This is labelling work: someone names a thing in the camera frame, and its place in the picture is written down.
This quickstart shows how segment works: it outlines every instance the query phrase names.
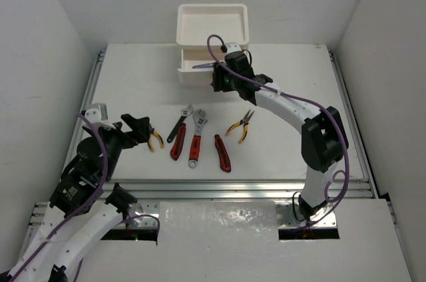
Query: adjustable wrench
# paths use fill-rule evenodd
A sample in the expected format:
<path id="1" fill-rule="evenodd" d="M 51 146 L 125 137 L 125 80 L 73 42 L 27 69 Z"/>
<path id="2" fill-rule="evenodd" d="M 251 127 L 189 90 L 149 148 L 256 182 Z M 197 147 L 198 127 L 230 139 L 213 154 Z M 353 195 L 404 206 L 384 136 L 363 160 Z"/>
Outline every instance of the adjustable wrench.
<path id="1" fill-rule="evenodd" d="M 179 129 L 180 125 L 184 122 L 184 120 L 187 116 L 190 116 L 192 114 L 193 111 L 194 111 L 194 109 L 191 105 L 187 106 L 185 109 L 182 109 L 180 111 L 181 116 L 180 116 L 178 122 L 174 125 L 172 132 L 167 137 L 168 143 L 171 143 L 173 141 L 174 137 L 176 137 L 176 135 L 178 134 L 178 129 Z"/>
<path id="2" fill-rule="evenodd" d="M 190 168 L 197 167 L 198 157 L 200 155 L 201 146 L 201 130 L 202 127 L 207 123 L 206 112 L 203 110 L 197 110 L 192 115 L 195 123 L 195 133 L 191 143 L 191 149 L 189 151 L 189 163 Z"/>

